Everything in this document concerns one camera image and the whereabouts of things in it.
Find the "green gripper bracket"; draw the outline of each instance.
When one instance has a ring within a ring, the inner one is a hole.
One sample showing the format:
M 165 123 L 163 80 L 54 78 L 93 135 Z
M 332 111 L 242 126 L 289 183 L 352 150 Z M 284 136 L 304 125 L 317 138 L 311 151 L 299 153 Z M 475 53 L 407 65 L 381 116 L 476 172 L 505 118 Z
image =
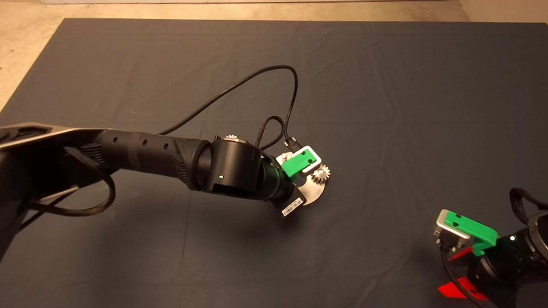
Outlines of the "green gripper bracket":
M 497 232 L 470 218 L 449 211 L 444 223 L 475 238 L 474 244 L 472 245 L 472 252 L 476 256 L 484 255 L 485 249 L 496 245 L 496 239 L 498 238 Z

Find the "small connector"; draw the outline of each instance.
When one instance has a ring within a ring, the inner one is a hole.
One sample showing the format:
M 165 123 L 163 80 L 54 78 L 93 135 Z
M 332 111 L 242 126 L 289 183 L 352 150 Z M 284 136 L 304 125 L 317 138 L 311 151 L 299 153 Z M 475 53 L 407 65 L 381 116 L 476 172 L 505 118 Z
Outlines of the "small connector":
M 439 213 L 438 219 L 436 219 L 436 226 L 434 227 L 434 236 L 438 238 L 436 243 L 450 245 L 447 250 L 455 252 L 457 248 L 463 247 L 472 237 L 456 229 L 454 226 L 445 224 L 449 213 L 450 211 L 446 209 L 441 210 Z

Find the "black cylindrical actuator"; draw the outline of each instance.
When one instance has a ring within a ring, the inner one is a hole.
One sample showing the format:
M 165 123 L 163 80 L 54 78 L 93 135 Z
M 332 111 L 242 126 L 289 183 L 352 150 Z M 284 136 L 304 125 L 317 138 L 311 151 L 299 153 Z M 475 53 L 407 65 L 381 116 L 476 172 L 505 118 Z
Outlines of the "black cylindrical actuator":
M 283 202 L 295 189 L 273 157 L 238 138 L 208 142 L 108 129 L 81 150 L 103 167 L 179 178 L 192 190 Z

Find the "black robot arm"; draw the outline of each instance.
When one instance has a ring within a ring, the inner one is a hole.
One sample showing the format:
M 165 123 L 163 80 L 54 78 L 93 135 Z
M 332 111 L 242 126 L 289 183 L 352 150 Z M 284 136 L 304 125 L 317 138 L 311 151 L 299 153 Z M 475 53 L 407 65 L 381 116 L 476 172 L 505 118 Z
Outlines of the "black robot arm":
M 106 169 L 171 176 L 196 191 L 277 203 L 295 188 L 273 157 L 238 138 L 209 142 L 107 129 L 80 149 Z
M 119 169 L 178 178 L 195 191 L 270 201 L 281 216 L 293 210 L 295 202 L 306 203 L 274 157 L 236 137 L 210 142 L 115 129 L 17 124 L 0 128 L 0 259 L 28 209 L 38 210 L 38 215 L 67 216 L 106 209 L 115 189 L 110 175 Z M 101 180 L 111 189 L 102 208 L 52 206 Z M 310 185 L 323 191 L 323 184 Z

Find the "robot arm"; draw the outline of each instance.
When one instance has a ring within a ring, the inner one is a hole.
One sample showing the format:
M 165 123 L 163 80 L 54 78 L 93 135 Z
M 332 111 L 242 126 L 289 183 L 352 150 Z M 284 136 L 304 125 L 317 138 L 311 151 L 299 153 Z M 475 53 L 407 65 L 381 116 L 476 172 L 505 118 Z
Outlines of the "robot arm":
M 90 162 L 88 166 L 70 155 L 75 151 Z M 285 153 L 277 160 L 235 136 L 210 142 L 39 123 L 0 128 L 0 258 L 28 208 L 46 210 L 48 207 L 39 203 L 110 179 L 119 169 L 178 178 L 190 190 L 270 201 L 286 216 L 306 204 L 307 196 L 311 201 L 317 199 L 325 185 L 324 179 L 311 174 L 321 160 L 309 147 L 294 156 Z M 293 183 L 297 173 L 308 175 L 305 185 Z M 63 215 L 61 210 L 51 213 Z

